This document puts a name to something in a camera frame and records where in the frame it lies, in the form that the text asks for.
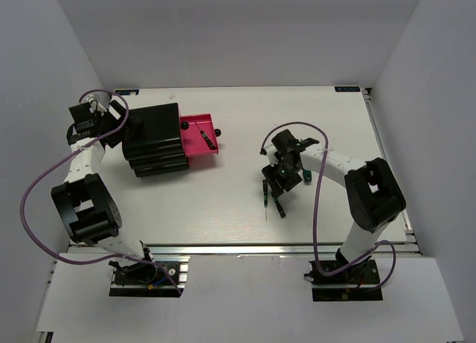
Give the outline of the small precision screwdriver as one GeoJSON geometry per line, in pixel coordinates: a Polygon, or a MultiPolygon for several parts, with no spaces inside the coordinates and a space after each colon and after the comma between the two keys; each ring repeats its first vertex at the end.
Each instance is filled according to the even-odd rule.
{"type": "Polygon", "coordinates": [[[208,148],[210,150],[215,150],[216,146],[213,143],[213,141],[208,137],[208,135],[205,133],[205,131],[197,124],[195,123],[196,127],[198,128],[200,135],[203,137],[205,143],[207,144],[208,148]]]}
{"type": "Polygon", "coordinates": [[[266,179],[262,180],[263,187],[263,207],[265,210],[265,220],[268,219],[267,208],[268,208],[268,181],[266,179]]]}
{"type": "Polygon", "coordinates": [[[279,213],[280,218],[286,218],[286,212],[283,209],[283,206],[280,204],[278,198],[272,193],[271,197],[273,199],[273,202],[276,206],[277,212],[279,213]]]}

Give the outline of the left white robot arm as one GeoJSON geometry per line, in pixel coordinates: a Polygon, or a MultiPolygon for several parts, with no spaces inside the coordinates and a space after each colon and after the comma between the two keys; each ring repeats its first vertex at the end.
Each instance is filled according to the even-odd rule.
{"type": "Polygon", "coordinates": [[[66,138],[76,155],[64,182],[51,189],[62,223],[72,242],[118,254],[119,262],[132,265],[134,277],[148,283],[157,274],[157,264],[140,240],[121,231],[120,211],[100,177],[106,148],[134,138],[143,121],[128,114],[116,100],[105,107],[92,94],[69,111],[74,122],[66,138]]]}

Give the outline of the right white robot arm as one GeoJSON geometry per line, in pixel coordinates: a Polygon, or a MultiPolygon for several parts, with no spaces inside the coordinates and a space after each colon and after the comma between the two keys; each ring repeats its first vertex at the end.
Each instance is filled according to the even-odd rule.
{"type": "Polygon", "coordinates": [[[267,157],[269,163],[262,173],[275,199],[301,183],[303,171],[318,175],[312,215],[314,244],[318,242],[323,180],[329,179],[345,189],[353,223],[336,252],[334,271],[344,282],[355,281],[363,272],[361,262],[383,244],[379,239],[382,232],[406,208],[404,195],[389,164],[380,157],[364,161],[342,155],[331,150],[328,141],[299,140],[282,126],[273,129],[265,139],[270,144],[262,144],[260,155],[267,157]]]}

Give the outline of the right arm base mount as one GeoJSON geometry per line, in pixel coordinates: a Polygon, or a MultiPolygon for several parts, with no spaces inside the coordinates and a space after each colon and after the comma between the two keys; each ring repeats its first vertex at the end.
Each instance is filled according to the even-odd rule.
{"type": "Polygon", "coordinates": [[[376,261],[365,259],[333,276],[322,275],[315,261],[309,262],[309,272],[303,278],[311,284],[314,302],[382,301],[379,270],[376,261]]]}

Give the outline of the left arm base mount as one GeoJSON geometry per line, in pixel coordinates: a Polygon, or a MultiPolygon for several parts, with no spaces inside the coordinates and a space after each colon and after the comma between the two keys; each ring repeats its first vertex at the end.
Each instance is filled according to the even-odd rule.
{"type": "Polygon", "coordinates": [[[163,269],[130,260],[110,260],[112,279],[109,296],[113,298],[180,298],[187,280],[187,262],[156,260],[146,249],[145,260],[163,269]]]}

